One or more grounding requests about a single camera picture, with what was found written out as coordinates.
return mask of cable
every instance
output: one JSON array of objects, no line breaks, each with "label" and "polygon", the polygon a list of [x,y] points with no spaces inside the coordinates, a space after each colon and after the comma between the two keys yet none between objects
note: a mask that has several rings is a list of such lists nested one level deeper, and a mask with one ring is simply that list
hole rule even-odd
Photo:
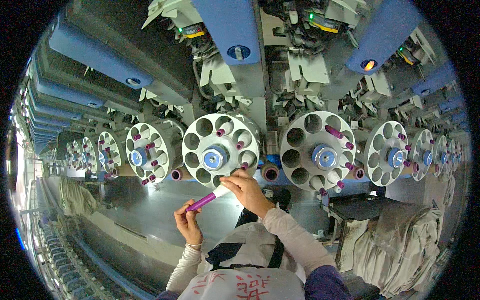
[{"label": "cable", "polygon": [[204,89],[200,86],[200,77],[198,76],[197,61],[193,60],[193,73],[195,73],[195,78],[197,80],[198,90],[200,94],[206,99],[212,99],[213,96],[205,94]]}]

